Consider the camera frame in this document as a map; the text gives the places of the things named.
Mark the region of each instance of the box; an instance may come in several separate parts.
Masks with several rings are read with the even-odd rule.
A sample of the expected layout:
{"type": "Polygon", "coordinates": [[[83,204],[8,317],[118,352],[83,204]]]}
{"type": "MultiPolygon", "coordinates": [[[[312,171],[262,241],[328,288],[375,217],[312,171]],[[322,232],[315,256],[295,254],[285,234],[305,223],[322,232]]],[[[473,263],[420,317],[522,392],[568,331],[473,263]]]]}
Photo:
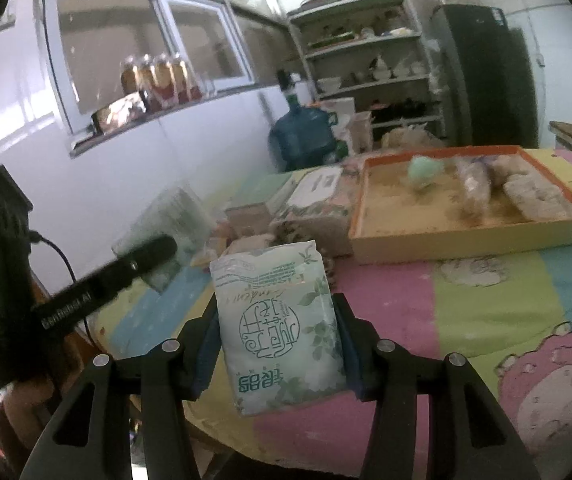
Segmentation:
{"type": "Polygon", "coordinates": [[[226,216],[240,237],[268,232],[272,217],[295,189],[292,173],[249,177],[226,208],[226,216]]]}
{"type": "MultiPolygon", "coordinates": [[[[562,220],[479,225],[441,230],[407,230],[404,234],[368,234],[366,211],[384,207],[382,200],[369,197],[371,169],[411,160],[414,155],[433,158],[453,156],[519,155],[543,177],[555,184],[572,206],[570,191],[554,174],[519,146],[466,146],[425,152],[400,153],[366,159],[360,181],[360,193],[351,221],[349,238],[357,261],[361,264],[401,263],[415,260],[446,260],[490,254],[518,253],[572,244],[572,218],[562,220]]],[[[390,211],[390,222],[396,221],[390,211]]]]}

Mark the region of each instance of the wall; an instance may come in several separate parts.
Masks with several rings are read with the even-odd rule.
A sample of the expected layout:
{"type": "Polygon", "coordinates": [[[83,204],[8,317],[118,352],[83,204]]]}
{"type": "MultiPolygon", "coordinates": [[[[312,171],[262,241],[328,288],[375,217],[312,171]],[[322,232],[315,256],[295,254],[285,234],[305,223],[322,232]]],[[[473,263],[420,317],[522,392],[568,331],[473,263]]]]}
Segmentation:
{"type": "MultiPolygon", "coordinates": [[[[180,110],[71,159],[32,0],[15,4],[15,27],[0,32],[0,164],[34,205],[31,227],[60,245],[78,276],[111,260],[114,241],[174,183],[187,180],[205,198],[251,173],[274,171],[264,106],[276,118],[285,113],[277,87],[180,110]]],[[[31,266],[49,292],[69,282],[48,247],[34,248],[31,266]]]]}
{"type": "Polygon", "coordinates": [[[572,6],[568,0],[479,1],[503,9],[509,27],[524,33],[537,92],[540,146],[551,148],[556,140],[548,123],[572,123],[572,6]]]}

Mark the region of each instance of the bottle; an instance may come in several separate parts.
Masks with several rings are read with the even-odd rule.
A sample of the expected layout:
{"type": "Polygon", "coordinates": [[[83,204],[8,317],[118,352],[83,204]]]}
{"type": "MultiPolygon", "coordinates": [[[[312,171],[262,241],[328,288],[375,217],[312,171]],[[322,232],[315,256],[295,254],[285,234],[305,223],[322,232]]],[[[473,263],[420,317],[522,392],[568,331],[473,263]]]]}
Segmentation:
{"type": "Polygon", "coordinates": [[[175,84],[173,83],[173,68],[166,54],[160,54],[153,60],[155,71],[152,93],[163,110],[178,104],[175,84]]]}
{"type": "Polygon", "coordinates": [[[162,109],[161,104],[153,95],[153,88],[155,87],[155,65],[153,59],[149,54],[146,54],[141,57],[139,66],[141,89],[146,91],[148,95],[148,109],[152,113],[159,112],[162,109]]]}
{"type": "Polygon", "coordinates": [[[284,70],[277,71],[277,80],[288,103],[288,112],[272,127],[269,145],[275,158],[283,161],[282,171],[334,162],[336,140],[329,125],[330,115],[319,108],[302,107],[295,85],[284,70]]]}
{"type": "Polygon", "coordinates": [[[122,62],[122,89],[124,95],[132,94],[141,87],[140,67],[133,56],[128,56],[122,62]]]}
{"type": "Polygon", "coordinates": [[[182,59],[181,54],[173,55],[173,60],[171,62],[171,67],[173,69],[173,81],[175,83],[175,93],[177,94],[177,99],[179,104],[186,104],[191,100],[190,97],[190,76],[188,74],[188,68],[186,67],[186,62],[182,59]]]}

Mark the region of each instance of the refrigerator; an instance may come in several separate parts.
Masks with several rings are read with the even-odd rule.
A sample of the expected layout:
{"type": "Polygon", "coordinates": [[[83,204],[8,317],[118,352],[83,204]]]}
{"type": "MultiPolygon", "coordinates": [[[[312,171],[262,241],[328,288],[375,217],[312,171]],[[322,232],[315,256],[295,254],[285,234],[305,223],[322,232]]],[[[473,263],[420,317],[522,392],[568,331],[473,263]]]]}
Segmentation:
{"type": "Polygon", "coordinates": [[[450,89],[453,146],[537,147],[535,87],[521,29],[501,9],[443,5],[431,25],[450,89]]]}

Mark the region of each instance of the glass jar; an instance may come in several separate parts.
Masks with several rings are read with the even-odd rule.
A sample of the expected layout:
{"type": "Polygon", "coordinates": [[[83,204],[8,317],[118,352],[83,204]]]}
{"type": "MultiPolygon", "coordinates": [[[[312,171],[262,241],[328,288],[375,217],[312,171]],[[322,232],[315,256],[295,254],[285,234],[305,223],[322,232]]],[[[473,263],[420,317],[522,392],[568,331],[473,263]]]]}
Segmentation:
{"type": "Polygon", "coordinates": [[[171,67],[175,79],[175,89],[179,104],[199,101],[202,98],[198,81],[181,54],[173,56],[171,67]]]}
{"type": "Polygon", "coordinates": [[[155,95],[153,94],[153,88],[155,87],[155,76],[154,76],[154,64],[153,59],[146,54],[140,59],[140,81],[141,90],[145,90],[148,95],[148,110],[151,112],[159,112],[162,107],[157,101],[155,95]]]}
{"type": "Polygon", "coordinates": [[[166,54],[160,54],[153,60],[153,97],[162,110],[168,110],[178,104],[175,90],[173,67],[166,54]]]}
{"type": "Polygon", "coordinates": [[[132,94],[141,88],[140,66],[134,56],[128,56],[122,61],[122,89],[124,95],[132,94]]]}

